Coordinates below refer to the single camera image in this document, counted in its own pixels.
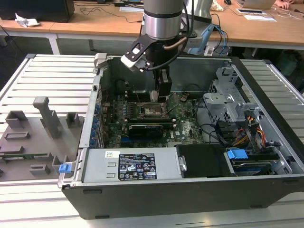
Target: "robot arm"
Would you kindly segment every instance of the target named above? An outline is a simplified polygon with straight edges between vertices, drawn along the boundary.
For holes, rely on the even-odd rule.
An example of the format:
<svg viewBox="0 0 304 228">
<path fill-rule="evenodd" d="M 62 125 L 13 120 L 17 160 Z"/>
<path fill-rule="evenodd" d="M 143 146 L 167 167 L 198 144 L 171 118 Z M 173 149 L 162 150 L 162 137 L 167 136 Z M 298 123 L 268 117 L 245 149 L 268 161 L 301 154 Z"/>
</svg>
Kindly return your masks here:
<svg viewBox="0 0 304 228">
<path fill-rule="evenodd" d="M 194 21 L 211 24 L 211 4 L 212 0 L 145 0 L 145 35 L 132 44 L 121 61 L 131 70 L 153 71 L 155 101 L 161 102 L 170 94 L 172 81 L 168 65 L 183 52 L 193 36 Z"/>
<path fill-rule="evenodd" d="M 178 51 L 178 45 L 175 44 L 182 36 L 187 35 L 180 35 L 182 10 L 183 0 L 146 0 L 145 35 L 132 44 L 121 61 L 128 68 L 136 67 L 144 71 L 152 68 L 152 65 L 155 67 L 164 64 L 174 57 Z M 147 62 L 141 60 L 144 53 Z"/>
</svg>

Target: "table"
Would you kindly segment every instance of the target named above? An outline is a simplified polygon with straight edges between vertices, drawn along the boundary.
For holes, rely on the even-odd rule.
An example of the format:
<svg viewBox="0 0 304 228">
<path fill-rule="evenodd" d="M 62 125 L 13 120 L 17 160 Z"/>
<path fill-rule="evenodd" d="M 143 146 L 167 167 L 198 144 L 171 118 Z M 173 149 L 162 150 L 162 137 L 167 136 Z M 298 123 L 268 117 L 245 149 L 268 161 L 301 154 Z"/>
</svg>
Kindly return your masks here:
<svg viewBox="0 0 304 228">
<path fill-rule="evenodd" d="M 228 7 L 224 0 L 218 0 L 221 6 Z M 251 47 L 251 48 L 274 48 L 274 49 L 294 49 L 304 50 L 304 14 L 292 12 L 292 15 L 301 18 L 283 18 L 278 16 L 274 9 L 267 9 L 266 16 L 273 16 L 277 22 L 247 20 L 235 9 L 241 8 L 235 0 L 224 11 L 211 13 L 218 14 L 221 28 L 227 32 L 229 46 Z M 291 4 L 290 10 L 298 9 L 304 12 L 304 4 Z M 219 24 L 216 15 L 212 16 L 212 22 Z M 220 39 L 218 32 L 213 32 L 208 45 L 215 47 Z"/>
<path fill-rule="evenodd" d="M 5 117 L 12 109 L 23 110 L 27 117 L 40 116 L 39 111 L 32 108 L 37 95 L 49 96 L 49 107 L 55 108 L 58 116 L 78 112 L 85 117 L 95 75 L 92 73 L 93 61 L 94 56 L 36 55 L 26 58 L 0 92 L 0 133 L 5 130 Z M 279 72 L 272 71 L 271 65 L 262 60 L 242 61 L 277 108 L 280 104 L 301 102 L 295 99 L 298 94 L 292 85 Z M 282 96 L 280 93 L 286 94 L 284 99 L 278 98 Z M 304 128 L 303 120 L 304 115 L 297 116 L 298 123 L 302 123 L 290 125 Z M 304 222 L 304 193 L 290 194 L 266 209 L 83 220 L 58 188 L 57 180 L 24 181 L 22 184 L 12 181 L 0 182 L 0 209 L 1 228 L 299 228 Z"/>
<path fill-rule="evenodd" d="M 114 5 L 103 6 L 96 2 L 76 2 L 77 5 L 96 4 L 96 6 L 109 13 L 125 16 L 129 21 L 141 21 L 143 14 L 139 12 L 120 12 Z M 138 37 L 141 24 L 128 23 L 124 17 L 117 17 L 102 10 L 84 15 L 80 6 L 75 5 L 75 12 L 68 23 L 41 22 L 41 26 L 24 28 L 13 20 L 0 20 L 0 25 L 10 36 L 47 38 L 53 54 L 60 55 L 58 38 L 88 39 L 90 49 L 93 48 L 91 40 L 117 40 L 135 41 Z"/>
<path fill-rule="evenodd" d="M 223 0 L 218 2 L 226 7 Z M 78 5 L 85 5 L 88 2 L 77 2 Z M 100 6 L 104 10 L 119 16 L 126 16 L 130 21 L 142 19 L 142 13 L 120 12 L 119 7 Z M 54 54 L 60 54 L 58 38 L 88 39 L 88 40 L 136 40 L 140 23 L 128 23 L 123 17 L 116 17 L 102 10 L 84 15 L 80 12 L 80 6 L 75 5 L 75 13 L 69 23 L 41 22 L 41 26 L 24 28 L 14 21 L 0 21 L 0 24 L 11 36 L 43 37 L 48 38 Z M 239 8 L 235 0 L 229 9 L 235 11 Z M 221 20 L 221 27 L 228 33 L 229 45 L 236 47 L 253 48 L 278 48 L 278 49 L 304 49 L 304 18 L 301 13 L 292 12 L 294 16 L 303 18 L 282 18 L 277 15 L 274 9 L 265 10 L 270 12 L 277 22 L 252 21 L 242 16 L 237 16 L 231 10 L 217 13 Z M 298 9 L 304 12 L 304 4 L 292 4 L 291 9 Z M 218 24 L 216 16 L 212 16 L 213 23 Z M 208 48 L 215 47 L 220 39 L 217 32 L 213 32 L 209 39 Z M 93 42 L 90 41 L 90 49 L 93 49 Z"/>
</svg>

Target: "power supply label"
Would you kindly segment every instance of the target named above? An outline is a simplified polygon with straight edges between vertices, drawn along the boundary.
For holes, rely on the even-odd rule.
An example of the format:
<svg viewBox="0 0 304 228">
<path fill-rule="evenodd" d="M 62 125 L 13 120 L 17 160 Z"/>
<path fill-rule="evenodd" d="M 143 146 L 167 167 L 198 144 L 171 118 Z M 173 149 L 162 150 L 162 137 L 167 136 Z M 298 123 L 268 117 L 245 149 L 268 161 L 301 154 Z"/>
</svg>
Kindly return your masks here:
<svg viewBox="0 0 304 228">
<path fill-rule="evenodd" d="M 121 181 L 157 179 L 154 153 L 120 154 L 118 179 Z"/>
</svg>

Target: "person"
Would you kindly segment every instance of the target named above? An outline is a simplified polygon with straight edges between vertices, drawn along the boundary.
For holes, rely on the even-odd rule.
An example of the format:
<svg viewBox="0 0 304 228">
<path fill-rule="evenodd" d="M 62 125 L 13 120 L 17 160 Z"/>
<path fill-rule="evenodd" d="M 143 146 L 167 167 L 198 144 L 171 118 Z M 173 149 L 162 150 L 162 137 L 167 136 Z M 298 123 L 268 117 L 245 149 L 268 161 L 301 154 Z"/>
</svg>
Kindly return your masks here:
<svg viewBox="0 0 304 228">
<path fill-rule="evenodd" d="M 304 3 L 303 0 L 276 0 L 275 5 L 284 10 L 289 9 L 289 5 L 293 3 Z"/>
</svg>

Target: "aluminum profile table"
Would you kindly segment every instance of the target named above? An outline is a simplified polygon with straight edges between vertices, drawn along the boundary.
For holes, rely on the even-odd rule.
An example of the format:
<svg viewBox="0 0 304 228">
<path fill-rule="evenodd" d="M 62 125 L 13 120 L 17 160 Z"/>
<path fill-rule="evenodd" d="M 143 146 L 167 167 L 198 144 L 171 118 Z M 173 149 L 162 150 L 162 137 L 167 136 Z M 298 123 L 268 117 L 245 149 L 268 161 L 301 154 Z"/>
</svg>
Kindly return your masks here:
<svg viewBox="0 0 304 228">
<path fill-rule="evenodd" d="M 263 60 L 242 62 L 296 135 L 304 142 L 304 97 L 271 63 L 266 64 Z M 243 90 L 254 102 L 245 86 Z"/>
<path fill-rule="evenodd" d="M 0 93 L 0 133 L 7 126 L 5 118 L 10 110 L 39 116 L 38 110 L 32 108 L 35 96 L 49 96 L 50 108 L 60 116 L 75 111 L 85 117 L 94 77 L 93 60 L 94 56 L 52 55 L 25 59 Z M 243 63 L 277 108 L 302 106 L 300 94 L 272 65 L 255 60 Z M 304 114 L 301 108 L 296 110 L 283 115 L 291 127 L 299 129 Z M 302 228 L 303 224 L 304 193 L 288 195 L 267 209 L 83 220 L 57 187 L 57 180 L 0 182 L 1 228 Z"/>
</svg>

